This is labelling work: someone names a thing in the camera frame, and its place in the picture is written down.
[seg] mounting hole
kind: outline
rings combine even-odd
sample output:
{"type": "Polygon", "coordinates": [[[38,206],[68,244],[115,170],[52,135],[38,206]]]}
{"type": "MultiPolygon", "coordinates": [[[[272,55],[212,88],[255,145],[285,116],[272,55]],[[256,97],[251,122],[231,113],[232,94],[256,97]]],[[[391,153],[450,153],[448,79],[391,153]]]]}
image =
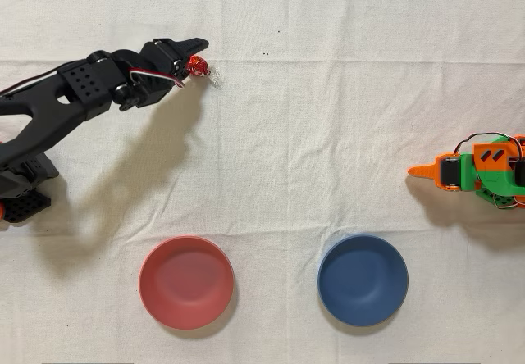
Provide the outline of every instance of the mounting hole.
{"type": "Polygon", "coordinates": [[[60,103],[62,103],[62,104],[69,104],[69,103],[70,103],[69,99],[66,98],[65,96],[61,96],[61,97],[59,97],[57,100],[58,100],[60,103]]]}

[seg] cable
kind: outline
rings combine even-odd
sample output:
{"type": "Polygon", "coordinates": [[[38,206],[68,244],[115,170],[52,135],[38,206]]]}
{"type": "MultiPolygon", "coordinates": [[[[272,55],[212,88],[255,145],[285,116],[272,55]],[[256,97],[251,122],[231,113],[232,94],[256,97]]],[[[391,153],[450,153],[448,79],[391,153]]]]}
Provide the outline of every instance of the cable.
{"type": "Polygon", "coordinates": [[[141,69],[138,67],[130,68],[130,78],[133,79],[133,75],[147,75],[149,77],[155,77],[157,79],[170,80],[175,83],[179,88],[184,87],[184,83],[172,75],[167,75],[166,73],[161,73],[160,71],[148,71],[146,69],[141,69]]]}
{"type": "Polygon", "coordinates": [[[16,91],[19,87],[21,87],[22,85],[25,85],[27,83],[30,83],[31,81],[36,81],[36,80],[41,80],[43,77],[47,76],[47,75],[50,75],[52,74],[54,71],[57,71],[58,69],[60,69],[61,67],[64,67],[65,65],[69,65],[70,63],[74,63],[74,61],[72,62],[66,62],[66,63],[62,63],[61,65],[51,69],[50,71],[46,71],[45,73],[42,73],[41,75],[35,75],[33,77],[29,77],[28,79],[25,79],[25,80],[22,80],[22,81],[19,81],[18,83],[12,85],[11,87],[7,87],[5,88],[4,90],[0,91],[0,96],[6,96],[8,95],[9,93],[12,93],[14,91],[16,91]]]}
{"type": "Polygon", "coordinates": [[[514,201],[519,204],[520,206],[525,206],[525,202],[519,202],[517,199],[516,199],[516,196],[514,196],[514,201]]]}
{"type": "Polygon", "coordinates": [[[495,194],[492,195],[492,201],[494,202],[494,205],[499,209],[499,210],[503,210],[504,208],[515,208],[518,206],[518,204],[520,204],[520,202],[518,200],[516,200],[516,198],[514,198],[514,201],[515,203],[514,204],[510,204],[509,206],[498,206],[498,204],[495,202],[495,194]]]}
{"type": "Polygon", "coordinates": [[[514,137],[511,137],[507,134],[503,134],[503,133],[500,133],[500,132],[482,132],[482,133],[474,133],[474,134],[471,134],[470,136],[468,136],[465,140],[461,140],[458,145],[456,145],[456,148],[454,150],[454,153],[458,153],[459,152],[459,149],[461,148],[461,144],[463,143],[466,143],[467,141],[469,141],[471,138],[473,137],[476,137],[476,136],[483,136],[483,135],[486,135],[486,134],[495,134],[497,136],[503,136],[509,140],[512,140],[514,141],[514,143],[516,144],[516,147],[518,147],[518,159],[522,159],[523,157],[523,154],[522,154],[522,146],[521,144],[519,143],[519,141],[514,138],[514,137]]]}

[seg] blue bowl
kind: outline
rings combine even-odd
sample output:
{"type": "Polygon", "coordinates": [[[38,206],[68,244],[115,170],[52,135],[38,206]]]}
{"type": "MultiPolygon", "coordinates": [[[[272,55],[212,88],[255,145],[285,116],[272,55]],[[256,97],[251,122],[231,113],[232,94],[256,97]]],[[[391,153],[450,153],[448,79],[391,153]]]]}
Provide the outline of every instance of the blue bowl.
{"type": "Polygon", "coordinates": [[[317,289],[326,309],[349,325],[375,325],[404,301],[409,272],[397,250],[384,239],[352,235],[322,260],[317,289]]]}

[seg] orange and green robot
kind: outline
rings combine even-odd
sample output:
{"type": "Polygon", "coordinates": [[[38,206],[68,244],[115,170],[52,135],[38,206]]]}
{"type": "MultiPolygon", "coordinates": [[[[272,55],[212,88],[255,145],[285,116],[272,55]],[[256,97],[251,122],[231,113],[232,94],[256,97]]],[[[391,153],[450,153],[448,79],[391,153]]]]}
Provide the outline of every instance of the orange and green robot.
{"type": "Polygon", "coordinates": [[[473,134],[458,144],[454,152],[440,155],[430,165],[409,168],[409,174],[434,180],[449,191],[476,191],[498,208],[525,207],[525,136],[497,132],[473,134]],[[498,137],[475,143],[472,153],[459,153],[462,143],[480,134],[498,137]]]}

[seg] bowl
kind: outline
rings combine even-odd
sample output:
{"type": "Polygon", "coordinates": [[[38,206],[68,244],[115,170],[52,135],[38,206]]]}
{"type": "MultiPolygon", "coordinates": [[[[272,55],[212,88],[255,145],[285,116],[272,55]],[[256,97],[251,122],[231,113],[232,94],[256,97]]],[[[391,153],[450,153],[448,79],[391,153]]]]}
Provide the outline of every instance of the bowl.
{"type": "Polygon", "coordinates": [[[149,314],[168,327],[192,330],[217,319],[228,306],[234,275],[226,254],[197,236],[160,243],[145,258],[139,294],[149,314]]]}
{"type": "Polygon", "coordinates": [[[334,245],[317,275],[323,305],[349,325],[385,321],[401,307],[408,288],[409,273],[399,252],[368,234],[352,235],[334,245]]]}

